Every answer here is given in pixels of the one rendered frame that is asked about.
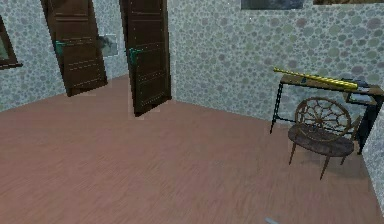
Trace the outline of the dark brown room door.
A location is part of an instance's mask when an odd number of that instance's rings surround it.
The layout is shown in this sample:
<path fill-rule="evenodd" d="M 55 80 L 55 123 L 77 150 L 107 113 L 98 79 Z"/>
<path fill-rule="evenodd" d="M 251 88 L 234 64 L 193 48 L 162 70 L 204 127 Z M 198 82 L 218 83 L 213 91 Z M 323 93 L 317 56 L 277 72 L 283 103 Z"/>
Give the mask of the dark brown room door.
<path fill-rule="evenodd" d="M 68 97 L 108 84 L 92 0 L 40 0 Z M 55 41 L 64 43 L 56 53 Z"/>
<path fill-rule="evenodd" d="M 133 112 L 136 117 L 171 99 L 166 0 L 119 0 Z M 137 64 L 129 49 L 142 49 Z"/>

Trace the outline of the yellow baseball bat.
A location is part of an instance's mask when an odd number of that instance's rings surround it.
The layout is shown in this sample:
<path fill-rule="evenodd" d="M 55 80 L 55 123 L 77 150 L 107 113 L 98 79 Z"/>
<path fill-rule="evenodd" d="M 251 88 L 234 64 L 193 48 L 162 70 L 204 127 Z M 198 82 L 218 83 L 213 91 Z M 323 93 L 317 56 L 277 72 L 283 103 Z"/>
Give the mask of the yellow baseball bat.
<path fill-rule="evenodd" d="M 298 76 L 306 79 L 311 79 L 315 81 L 319 81 L 322 83 L 326 84 L 331 84 L 334 86 L 339 86 L 345 89 L 352 89 L 352 90 L 357 90 L 358 89 L 358 84 L 354 82 L 349 82 L 349 81 L 343 81 L 343 80 L 337 80 L 333 78 L 327 78 L 327 77 L 321 77 L 318 75 L 311 75 L 311 74 L 304 74 L 304 73 L 299 73 L 299 72 L 293 72 L 289 70 L 284 70 L 280 69 L 277 67 L 273 68 L 273 72 L 278 72 L 278 73 L 283 73 L 283 74 L 288 74 L 288 75 L 293 75 L 293 76 Z"/>

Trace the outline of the round brown wooden chair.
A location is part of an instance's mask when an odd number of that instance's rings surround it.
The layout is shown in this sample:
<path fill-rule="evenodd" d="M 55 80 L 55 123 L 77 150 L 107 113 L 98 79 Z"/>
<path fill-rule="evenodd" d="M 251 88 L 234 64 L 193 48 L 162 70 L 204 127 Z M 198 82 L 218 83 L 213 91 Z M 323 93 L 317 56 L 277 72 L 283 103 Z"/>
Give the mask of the round brown wooden chair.
<path fill-rule="evenodd" d="M 334 100 L 324 97 L 304 99 L 298 104 L 294 125 L 288 130 L 288 138 L 292 141 L 289 163 L 292 163 L 297 146 L 323 155 L 325 162 L 320 174 L 323 178 L 331 158 L 338 157 L 343 164 L 352 154 L 361 121 L 361 115 L 352 120 L 348 110 Z"/>

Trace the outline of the dark grey framed picture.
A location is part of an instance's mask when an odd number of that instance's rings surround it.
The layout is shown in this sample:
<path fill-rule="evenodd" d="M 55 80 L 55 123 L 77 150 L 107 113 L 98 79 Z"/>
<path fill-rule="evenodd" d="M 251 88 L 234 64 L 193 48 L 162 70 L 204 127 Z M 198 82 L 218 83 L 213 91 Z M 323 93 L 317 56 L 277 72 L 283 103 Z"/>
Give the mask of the dark grey framed picture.
<path fill-rule="evenodd" d="M 301 9 L 304 0 L 241 0 L 242 10 L 291 10 Z"/>

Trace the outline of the dark grey flat object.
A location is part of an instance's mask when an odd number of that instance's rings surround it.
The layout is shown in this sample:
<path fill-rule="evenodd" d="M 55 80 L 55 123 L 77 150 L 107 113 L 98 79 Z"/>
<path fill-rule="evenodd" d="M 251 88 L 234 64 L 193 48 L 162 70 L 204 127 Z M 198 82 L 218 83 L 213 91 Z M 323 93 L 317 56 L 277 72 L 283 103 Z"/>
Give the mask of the dark grey flat object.
<path fill-rule="evenodd" d="M 358 88 L 370 88 L 370 85 L 363 80 L 342 78 L 341 81 L 355 83 Z"/>

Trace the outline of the brown table with black legs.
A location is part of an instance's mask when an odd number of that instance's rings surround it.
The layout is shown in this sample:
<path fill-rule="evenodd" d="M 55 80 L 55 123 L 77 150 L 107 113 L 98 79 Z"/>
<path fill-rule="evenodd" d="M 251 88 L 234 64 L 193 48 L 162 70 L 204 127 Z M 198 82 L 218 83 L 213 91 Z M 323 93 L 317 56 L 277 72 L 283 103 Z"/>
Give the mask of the brown table with black legs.
<path fill-rule="evenodd" d="M 285 85 L 341 92 L 344 96 L 344 100 L 346 103 L 364 105 L 366 107 L 365 113 L 359 125 L 357 135 L 356 135 L 356 140 L 359 143 L 358 155 L 362 154 L 366 140 L 369 137 L 371 129 L 384 103 L 384 90 L 382 90 L 378 85 L 370 85 L 367 91 L 361 91 L 358 89 L 356 90 L 344 89 L 340 86 L 322 83 L 312 79 L 306 79 L 306 81 L 303 82 L 301 77 L 283 75 L 282 78 L 280 79 L 280 83 L 277 89 L 277 95 L 276 95 L 276 101 L 274 105 L 273 117 L 271 120 L 270 131 L 273 131 L 274 124 L 276 123 L 277 120 L 282 120 L 282 121 L 287 120 L 286 118 L 280 117 L 278 114 L 283 87 Z M 365 103 L 363 101 L 352 100 L 350 98 L 351 94 L 360 94 L 360 95 L 369 96 L 371 99 L 371 102 Z"/>

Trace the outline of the brown framed picture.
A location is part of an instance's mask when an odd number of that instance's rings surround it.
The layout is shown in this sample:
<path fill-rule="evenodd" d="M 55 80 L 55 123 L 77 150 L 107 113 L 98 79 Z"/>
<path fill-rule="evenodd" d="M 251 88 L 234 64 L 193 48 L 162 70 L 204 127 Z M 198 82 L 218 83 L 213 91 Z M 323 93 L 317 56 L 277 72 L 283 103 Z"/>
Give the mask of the brown framed picture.
<path fill-rule="evenodd" d="M 384 3 L 384 0 L 313 0 L 313 5 L 375 4 L 375 3 Z"/>

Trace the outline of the grey framed wall picture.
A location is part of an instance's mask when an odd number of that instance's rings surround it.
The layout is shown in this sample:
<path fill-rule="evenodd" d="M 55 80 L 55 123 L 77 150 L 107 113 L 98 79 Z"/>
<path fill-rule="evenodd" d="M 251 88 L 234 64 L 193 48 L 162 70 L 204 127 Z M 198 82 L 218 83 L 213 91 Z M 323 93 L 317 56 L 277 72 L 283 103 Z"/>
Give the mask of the grey framed wall picture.
<path fill-rule="evenodd" d="M 115 34 L 99 35 L 98 41 L 104 57 L 116 56 L 118 54 L 117 37 Z"/>

